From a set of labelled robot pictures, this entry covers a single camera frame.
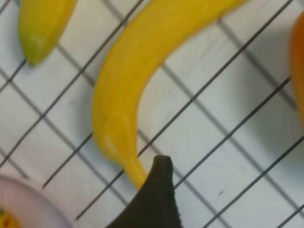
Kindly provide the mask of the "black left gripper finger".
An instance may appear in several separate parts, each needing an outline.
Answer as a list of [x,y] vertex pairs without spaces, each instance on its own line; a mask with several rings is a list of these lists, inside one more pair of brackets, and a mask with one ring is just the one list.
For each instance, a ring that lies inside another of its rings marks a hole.
[[123,212],[109,228],[181,228],[175,199],[173,164],[169,156],[153,159],[148,177]]

